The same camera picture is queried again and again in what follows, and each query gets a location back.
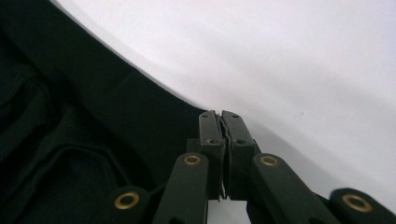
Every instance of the white surface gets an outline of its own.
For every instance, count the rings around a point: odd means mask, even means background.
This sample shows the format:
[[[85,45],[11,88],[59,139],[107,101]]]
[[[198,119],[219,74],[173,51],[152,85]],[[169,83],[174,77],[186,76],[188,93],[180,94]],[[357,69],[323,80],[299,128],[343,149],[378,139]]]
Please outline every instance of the white surface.
[[[313,191],[396,212],[395,1],[57,2],[173,94],[241,115]],[[209,223],[245,213],[212,202]]]

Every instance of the brass grommet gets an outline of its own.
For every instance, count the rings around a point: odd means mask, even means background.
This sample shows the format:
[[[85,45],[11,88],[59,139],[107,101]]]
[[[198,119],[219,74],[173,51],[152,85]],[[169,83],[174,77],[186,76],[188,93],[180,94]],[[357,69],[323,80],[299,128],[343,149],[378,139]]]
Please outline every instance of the brass grommet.
[[[268,165],[268,166],[276,166],[277,165],[277,159],[275,159],[274,157],[271,157],[271,156],[263,156],[260,158],[260,161],[262,162],[262,164]]]
[[[184,162],[186,162],[188,165],[196,165],[201,162],[201,158],[197,156],[187,156],[184,158]]]
[[[132,197],[133,199],[130,203],[123,203],[122,199],[126,197]],[[114,206],[116,206],[120,210],[123,210],[134,207],[135,205],[137,205],[138,202],[139,202],[139,195],[134,191],[130,191],[123,193],[119,197],[117,197],[116,201],[114,201]]]
[[[346,205],[348,205],[349,207],[351,207],[357,211],[367,213],[367,212],[371,212],[373,210],[373,207],[366,200],[364,200],[362,197],[360,197],[358,195],[345,194],[345,195],[343,195],[342,199],[343,199],[344,203],[346,203]],[[362,205],[353,203],[351,201],[351,199],[361,202]]]

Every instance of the black bag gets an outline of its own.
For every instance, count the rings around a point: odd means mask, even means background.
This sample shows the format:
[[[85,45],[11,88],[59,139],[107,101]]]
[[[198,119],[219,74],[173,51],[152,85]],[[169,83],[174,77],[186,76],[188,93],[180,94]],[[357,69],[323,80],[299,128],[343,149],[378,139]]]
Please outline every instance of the black bag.
[[[203,110],[49,1],[1,1],[0,23],[0,223],[87,223],[111,192],[167,180]]]

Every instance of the dark green fabric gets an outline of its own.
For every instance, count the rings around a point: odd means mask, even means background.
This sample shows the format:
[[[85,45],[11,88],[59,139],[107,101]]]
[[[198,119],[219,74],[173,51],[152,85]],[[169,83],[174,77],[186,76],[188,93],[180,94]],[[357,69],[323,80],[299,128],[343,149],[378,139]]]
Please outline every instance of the dark green fabric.
[[[0,24],[0,223],[87,223],[111,191],[167,180],[203,110],[48,1],[1,0]]]

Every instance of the black fabric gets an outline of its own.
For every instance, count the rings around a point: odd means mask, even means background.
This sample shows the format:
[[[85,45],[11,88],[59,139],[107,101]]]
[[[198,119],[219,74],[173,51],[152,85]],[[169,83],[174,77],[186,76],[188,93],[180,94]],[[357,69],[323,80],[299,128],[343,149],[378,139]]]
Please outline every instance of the black fabric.
[[[1,0],[0,23],[0,223],[87,223],[110,192],[167,180],[203,110],[48,1]]]

